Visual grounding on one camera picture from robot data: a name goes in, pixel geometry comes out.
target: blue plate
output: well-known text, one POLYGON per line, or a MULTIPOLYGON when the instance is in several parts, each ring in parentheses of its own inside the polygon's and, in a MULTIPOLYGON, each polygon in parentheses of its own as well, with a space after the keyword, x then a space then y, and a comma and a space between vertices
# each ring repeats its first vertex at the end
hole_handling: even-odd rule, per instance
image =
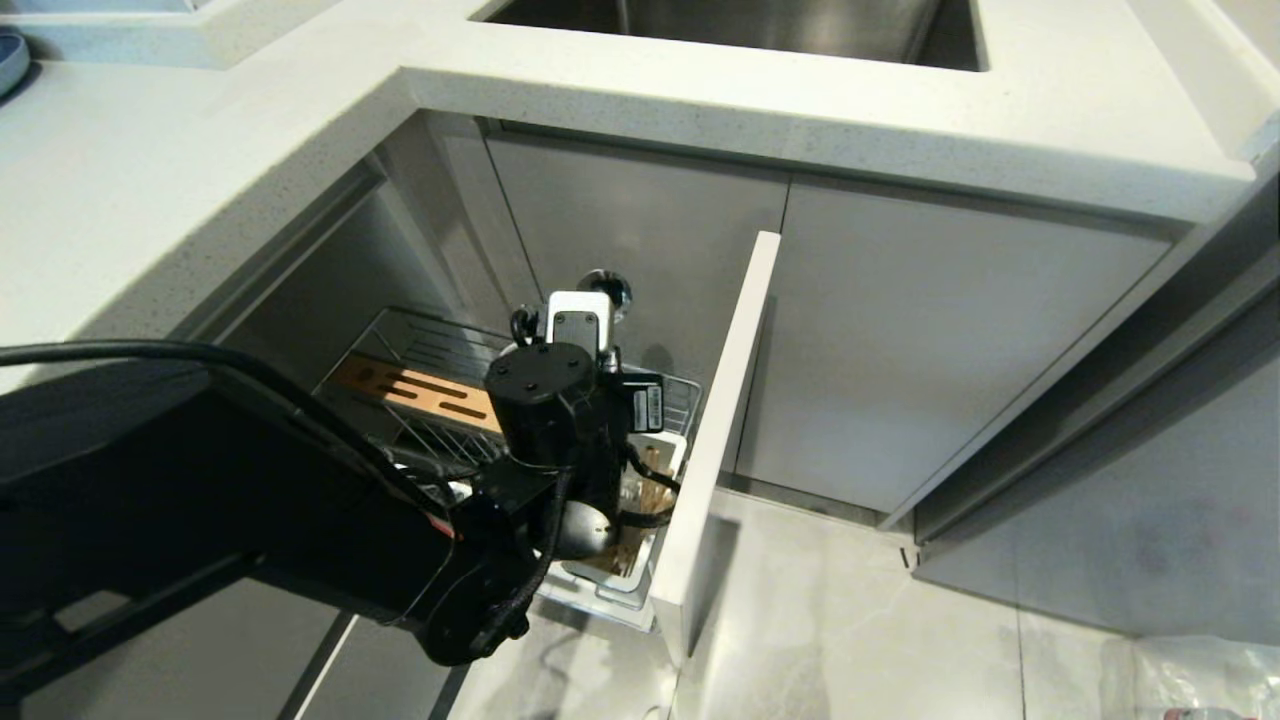
POLYGON ((22 82, 31 65, 27 41, 20 35, 0 35, 0 97, 22 82))

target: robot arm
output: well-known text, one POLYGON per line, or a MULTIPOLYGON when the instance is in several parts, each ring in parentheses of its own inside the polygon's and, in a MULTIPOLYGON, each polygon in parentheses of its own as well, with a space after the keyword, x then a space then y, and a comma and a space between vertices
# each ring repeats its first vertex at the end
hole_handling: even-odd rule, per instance
POLYGON ((517 347, 485 378, 508 454, 462 501, 442 492, 451 478, 393 466, 238 354, 166 342, 0 351, 0 365, 134 357, 0 397, 0 701, 246 577, 399 626, 440 665, 518 638, 553 560, 595 555, 621 524, 654 520, 618 507, 623 465, 640 468, 627 433, 660 429, 636 427, 634 402, 649 401, 653 380, 622 373, 607 334, 622 305, 602 290, 553 293, 549 324, 567 314, 559 337, 529 311, 513 318, 517 347), (566 300, 593 310, 561 310, 566 300), (67 621, 102 592, 123 606, 67 621))

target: plastic bag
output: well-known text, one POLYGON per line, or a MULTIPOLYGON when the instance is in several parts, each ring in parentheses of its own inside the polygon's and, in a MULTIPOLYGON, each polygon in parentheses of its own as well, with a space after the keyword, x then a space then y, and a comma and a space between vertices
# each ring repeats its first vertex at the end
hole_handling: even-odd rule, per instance
POLYGON ((1211 637, 1119 641, 1103 648, 1102 667, 1107 720, 1162 720, 1172 708, 1280 720, 1280 647, 1211 637))

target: kitchen counter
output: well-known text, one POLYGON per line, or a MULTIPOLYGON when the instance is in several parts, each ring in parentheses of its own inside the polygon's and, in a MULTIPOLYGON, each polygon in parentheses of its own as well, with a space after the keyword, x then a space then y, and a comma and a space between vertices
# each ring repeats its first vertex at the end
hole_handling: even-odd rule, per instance
POLYGON ((983 73, 467 20, 494 6, 344 0, 229 70, 44 63, 0 105, 0 343, 172 333, 419 109, 1190 224, 1256 177, 1123 0, 975 0, 983 73))

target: stainless steel sink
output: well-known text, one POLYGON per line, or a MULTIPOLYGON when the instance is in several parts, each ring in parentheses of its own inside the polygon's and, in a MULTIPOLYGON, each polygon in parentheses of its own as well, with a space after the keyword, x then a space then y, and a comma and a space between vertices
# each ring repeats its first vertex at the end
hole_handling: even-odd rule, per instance
POLYGON ((488 22, 914 63, 937 8, 938 0, 513 0, 488 22))

